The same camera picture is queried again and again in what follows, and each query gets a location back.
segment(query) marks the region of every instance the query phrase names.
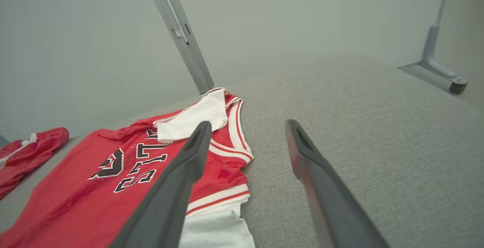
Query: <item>red garment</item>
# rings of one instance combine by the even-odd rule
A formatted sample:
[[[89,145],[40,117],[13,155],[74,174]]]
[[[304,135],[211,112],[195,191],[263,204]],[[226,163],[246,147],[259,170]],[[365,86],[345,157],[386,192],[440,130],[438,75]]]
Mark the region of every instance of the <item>red garment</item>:
[[[52,156],[69,139],[66,128],[35,133],[27,141],[14,141],[0,149],[0,200]]]
[[[242,100],[226,93],[225,103],[228,124],[212,133],[205,171],[193,186],[187,216],[250,196],[240,171],[253,158],[240,129]],[[0,247],[109,246],[185,144],[187,139],[159,143],[154,127],[154,122],[181,111],[89,134],[36,186],[12,229],[0,236]]]

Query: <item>caster wheel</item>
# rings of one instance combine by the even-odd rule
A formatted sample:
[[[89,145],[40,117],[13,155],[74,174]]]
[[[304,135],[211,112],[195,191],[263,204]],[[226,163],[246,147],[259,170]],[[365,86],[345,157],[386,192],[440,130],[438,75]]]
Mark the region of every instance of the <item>caster wheel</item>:
[[[466,86],[467,86],[467,83],[465,84],[452,83],[451,87],[449,88],[449,92],[454,93],[456,95],[460,95],[464,91]]]

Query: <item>red fabric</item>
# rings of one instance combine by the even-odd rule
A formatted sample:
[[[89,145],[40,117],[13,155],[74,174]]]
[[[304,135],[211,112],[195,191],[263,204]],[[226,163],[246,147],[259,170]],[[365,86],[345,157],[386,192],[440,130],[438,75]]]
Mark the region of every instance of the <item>red fabric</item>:
[[[49,160],[52,152],[69,139],[69,132],[56,128],[35,136],[36,139],[14,141],[0,149],[0,200],[18,186],[24,176]]]
[[[225,101],[233,97],[226,95]],[[157,141],[152,123],[174,114],[140,120],[117,131],[102,129],[89,134],[36,186],[12,229],[0,235],[0,247],[109,246],[186,142],[184,139],[166,145]],[[227,138],[226,130],[213,133],[213,139],[220,143]],[[160,148],[138,152],[140,145]],[[100,176],[117,172],[121,152],[123,166],[119,174]],[[163,156],[164,161],[156,160]],[[138,171],[135,169],[137,162],[147,160],[152,162],[139,166]],[[204,174],[192,189],[190,203],[246,184],[247,179],[240,171],[246,165],[240,158],[209,152]]]

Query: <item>gray fabric surface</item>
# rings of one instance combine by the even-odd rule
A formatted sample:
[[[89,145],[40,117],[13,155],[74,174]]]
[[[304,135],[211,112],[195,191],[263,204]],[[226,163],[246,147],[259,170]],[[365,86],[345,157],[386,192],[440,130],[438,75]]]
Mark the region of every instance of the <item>gray fabric surface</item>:
[[[244,171],[252,197],[242,217],[257,247],[306,248],[316,241],[304,187],[290,167],[289,118],[303,126],[392,247],[483,245],[484,117],[477,110],[397,69],[364,65],[277,74],[227,89],[244,99],[242,127],[255,156]],[[0,200],[0,231],[80,139]]]

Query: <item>red stripe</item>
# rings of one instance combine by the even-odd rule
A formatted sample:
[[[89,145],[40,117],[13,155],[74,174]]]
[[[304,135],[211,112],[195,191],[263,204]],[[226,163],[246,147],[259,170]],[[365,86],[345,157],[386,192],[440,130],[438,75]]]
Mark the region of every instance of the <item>red stripe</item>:
[[[238,194],[235,194],[235,195],[232,195],[232,196],[228,196],[228,197],[225,197],[225,198],[221,198],[221,199],[216,200],[216,201],[213,201],[211,203],[207,203],[205,205],[201,205],[201,206],[195,207],[194,209],[188,211],[186,214],[188,215],[188,214],[190,214],[190,213],[192,213],[192,212],[194,212],[196,210],[199,210],[199,209],[202,209],[202,208],[205,208],[205,207],[208,207],[208,206],[214,205],[216,203],[220,203],[220,202],[223,202],[225,200],[229,200],[229,199],[232,199],[232,198],[235,198],[235,197],[238,197],[238,196],[242,196],[244,194],[249,194],[249,191],[243,191],[241,193],[238,193]]]
[[[244,152],[236,152],[236,151],[234,151],[234,150],[227,150],[227,149],[224,149],[224,148],[220,148],[219,146],[217,146],[217,145],[215,145],[215,144],[213,144],[213,143],[211,143],[211,145],[212,145],[213,147],[215,147],[215,148],[219,149],[219,150],[223,150],[224,152],[228,152],[228,153],[240,153],[240,154],[242,154],[242,155],[245,155],[246,157],[249,157],[249,159],[250,159],[250,160],[252,160],[252,157],[250,157],[250,155],[248,155],[248,154],[246,154],[246,153],[244,153]]]
[[[247,147],[245,146],[244,140],[242,139],[242,134],[240,133],[240,127],[239,127],[239,111],[240,111],[240,103],[237,105],[237,111],[235,111],[235,123],[237,124],[237,133],[239,134],[240,141],[242,142],[242,146],[244,147],[244,150],[247,150]]]

